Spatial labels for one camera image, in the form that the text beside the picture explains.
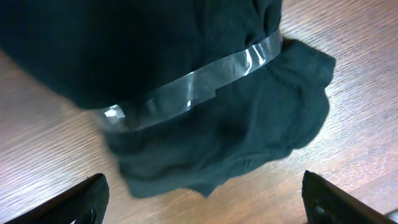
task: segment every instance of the dark green fabric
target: dark green fabric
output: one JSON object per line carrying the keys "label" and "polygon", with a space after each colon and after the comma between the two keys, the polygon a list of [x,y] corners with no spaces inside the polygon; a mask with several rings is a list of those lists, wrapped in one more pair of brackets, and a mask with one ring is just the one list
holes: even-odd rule
{"label": "dark green fabric", "polygon": [[[262,41],[281,0],[2,1],[1,47],[84,109],[103,108]],[[209,195],[319,132],[335,60],[293,40],[270,64],[173,120],[105,133],[133,196]]]}

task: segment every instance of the wooden table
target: wooden table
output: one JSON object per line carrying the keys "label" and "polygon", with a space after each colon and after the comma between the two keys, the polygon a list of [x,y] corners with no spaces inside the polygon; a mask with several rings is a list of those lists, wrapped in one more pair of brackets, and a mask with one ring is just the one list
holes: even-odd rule
{"label": "wooden table", "polygon": [[97,172],[104,223],[303,223],[305,169],[379,212],[398,207],[398,1],[285,0],[282,32],[338,60],[330,114],[305,149],[230,180],[209,199],[176,190],[129,196],[87,112],[0,56],[0,223]]}

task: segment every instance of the garment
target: garment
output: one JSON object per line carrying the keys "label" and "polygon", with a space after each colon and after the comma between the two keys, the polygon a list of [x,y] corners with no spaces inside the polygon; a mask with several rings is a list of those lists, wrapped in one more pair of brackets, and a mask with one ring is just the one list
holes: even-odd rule
{"label": "garment", "polygon": [[[0,31],[0,44],[34,77],[84,109],[133,100],[260,42],[277,30],[282,4],[49,2],[24,7],[30,12],[24,21],[10,10],[8,23],[0,24],[8,30]],[[21,24],[28,28],[13,28]],[[285,41],[273,61],[192,110],[104,136],[133,196],[177,188],[209,196],[228,179],[282,159],[316,136],[328,113],[325,87],[334,66],[330,56]]]}

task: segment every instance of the fabric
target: fabric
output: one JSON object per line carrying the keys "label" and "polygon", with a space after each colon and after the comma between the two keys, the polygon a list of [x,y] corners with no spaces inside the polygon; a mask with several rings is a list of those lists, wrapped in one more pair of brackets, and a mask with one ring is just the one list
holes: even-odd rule
{"label": "fabric", "polygon": [[[97,109],[134,100],[260,42],[277,30],[282,2],[0,4],[7,4],[0,11],[9,9],[1,12],[1,47],[58,94]],[[285,42],[277,58],[218,89],[215,98],[147,129],[105,133],[106,142],[133,196],[177,188],[208,196],[316,136],[328,113],[324,89],[334,66],[333,58],[297,40]]]}

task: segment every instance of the plastic strip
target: plastic strip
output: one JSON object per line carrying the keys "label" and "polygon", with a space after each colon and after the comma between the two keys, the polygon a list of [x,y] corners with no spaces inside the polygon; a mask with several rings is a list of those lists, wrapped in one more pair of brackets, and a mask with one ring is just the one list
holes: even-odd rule
{"label": "plastic strip", "polygon": [[259,44],[205,65],[140,97],[95,110],[100,127],[107,131],[137,131],[181,115],[216,96],[216,90],[270,62],[280,54],[279,29]]}

